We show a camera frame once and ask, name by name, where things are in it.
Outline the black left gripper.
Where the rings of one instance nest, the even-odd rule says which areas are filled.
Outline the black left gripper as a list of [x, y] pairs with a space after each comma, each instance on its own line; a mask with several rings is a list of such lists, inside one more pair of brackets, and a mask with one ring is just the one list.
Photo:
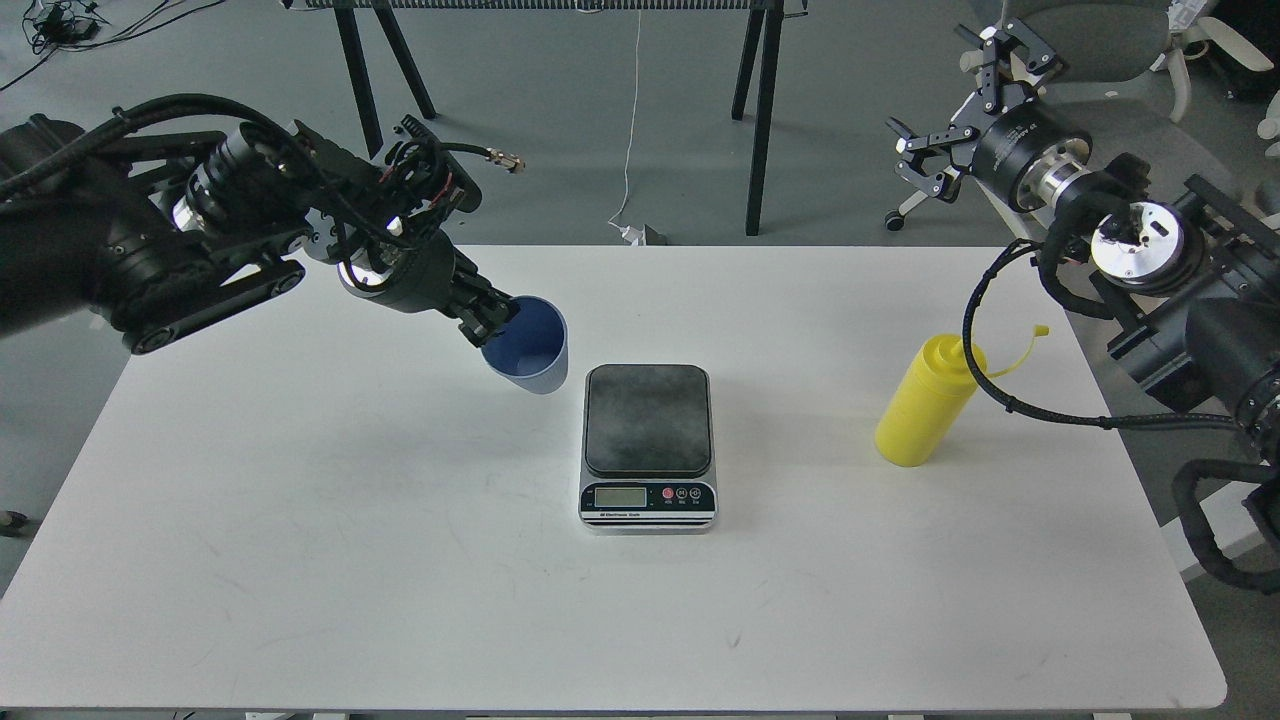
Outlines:
[[435, 311], [460, 322], [460, 332], [476, 348], [499, 337], [520, 314], [513, 296], [483, 277], [444, 234], [433, 236], [421, 249], [401, 254], [390, 270], [364, 272], [348, 263], [338, 265], [348, 293], [398, 313]]

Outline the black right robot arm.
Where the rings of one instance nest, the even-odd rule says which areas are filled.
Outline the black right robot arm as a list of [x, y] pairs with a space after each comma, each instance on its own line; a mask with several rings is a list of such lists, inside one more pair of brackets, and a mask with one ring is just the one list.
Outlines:
[[[966, 302], [959, 346], [947, 357], [1006, 411], [1039, 421], [1128, 430], [1229, 428], [1260, 455], [1256, 464], [1197, 459], [1171, 483], [1178, 519], [1199, 568], [1219, 582], [1277, 592], [1277, 571], [1239, 568], [1216, 541], [1201, 506], [1207, 479], [1248, 483], [1244, 507], [1277, 546], [1277, 232], [1202, 176], [1174, 202], [1149, 196], [1149, 168], [1128, 152], [1089, 165], [1088, 132], [1042, 97], [1069, 72], [1042, 23], [1005, 15], [982, 31], [959, 26], [972, 46], [975, 87], [945, 129], [920, 135], [901, 120], [900, 177], [916, 201], [952, 202], [973, 179], [998, 209], [1047, 211], [1042, 240], [1014, 240]], [[1111, 359], [1164, 407], [1161, 414], [1078, 416], [1005, 392], [980, 369], [972, 338], [977, 310], [998, 273], [1029, 258], [1044, 292], [1065, 311], [1121, 331]]]

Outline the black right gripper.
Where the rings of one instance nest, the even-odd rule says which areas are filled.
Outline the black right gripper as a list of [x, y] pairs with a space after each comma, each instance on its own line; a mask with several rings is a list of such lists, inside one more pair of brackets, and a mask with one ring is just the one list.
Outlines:
[[895, 173], [927, 199], [955, 201], [969, 173], [1007, 208], [1029, 213], [1056, 208], [1082, 178], [1093, 138], [1053, 108], [1036, 101], [1041, 86], [1061, 72], [1061, 56], [1025, 22], [1014, 18], [955, 33], [974, 47], [963, 70], [975, 76], [970, 126], [918, 135], [895, 117]]

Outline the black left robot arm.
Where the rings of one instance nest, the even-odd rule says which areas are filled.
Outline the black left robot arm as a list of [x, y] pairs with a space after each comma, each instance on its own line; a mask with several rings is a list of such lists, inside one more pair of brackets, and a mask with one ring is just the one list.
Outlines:
[[362, 159], [301, 122], [175, 94], [92, 129], [42, 114], [3, 132], [3, 334], [88, 309], [143, 355], [292, 291], [306, 252], [398, 313], [440, 313], [483, 347], [520, 314], [444, 231], [483, 196], [447, 143], [404, 117]]

